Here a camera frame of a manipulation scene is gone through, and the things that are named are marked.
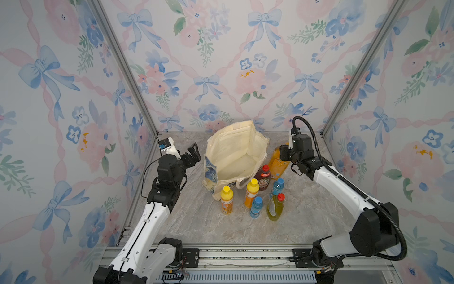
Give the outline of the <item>orange pump soap bottle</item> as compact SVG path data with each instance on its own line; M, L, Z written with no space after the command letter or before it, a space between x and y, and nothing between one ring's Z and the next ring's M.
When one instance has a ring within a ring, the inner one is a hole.
M268 164L271 173L271 179L277 180L287 169L290 162L283 161L280 158L280 147L276 147Z

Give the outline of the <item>dark red soap bottle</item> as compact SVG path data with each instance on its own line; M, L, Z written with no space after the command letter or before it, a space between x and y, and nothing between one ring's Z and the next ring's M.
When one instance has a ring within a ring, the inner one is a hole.
M264 191L269 186L271 180L271 172L269 165L265 164L262 166L254 177L259 185L259 191Z

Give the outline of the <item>cream canvas shopping bag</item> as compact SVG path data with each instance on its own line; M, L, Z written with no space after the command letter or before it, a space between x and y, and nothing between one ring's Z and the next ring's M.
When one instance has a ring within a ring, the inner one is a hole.
M222 128L207 143L202 184L220 201L224 186L242 189L255 176L266 161L269 138L249 120Z

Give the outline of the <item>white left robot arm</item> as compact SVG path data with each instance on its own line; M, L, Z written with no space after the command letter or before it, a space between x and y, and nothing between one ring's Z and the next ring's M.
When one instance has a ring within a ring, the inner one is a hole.
M157 177L147 196L147 204L126 245L108 267L93 276L95 284L153 284L167 267L183 263L182 241L164 238L152 249L159 229L174 209L188 176L187 169L201 161L196 143L180 153L171 138L158 142L162 153L157 161Z

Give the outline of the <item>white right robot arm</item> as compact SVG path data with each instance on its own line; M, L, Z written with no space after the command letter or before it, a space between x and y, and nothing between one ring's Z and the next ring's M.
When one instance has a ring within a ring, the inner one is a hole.
M306 257L318 267L337 266L346 257L380 257L398 261L407 255L407 243L398 222L398 209L381 203L358 189L338 173L324 157L319 157L312 138L307 134L290 134L287 145L280 147L280 157L291 162L291 170L305 175L330 192L355 219L348 233L315 241Z

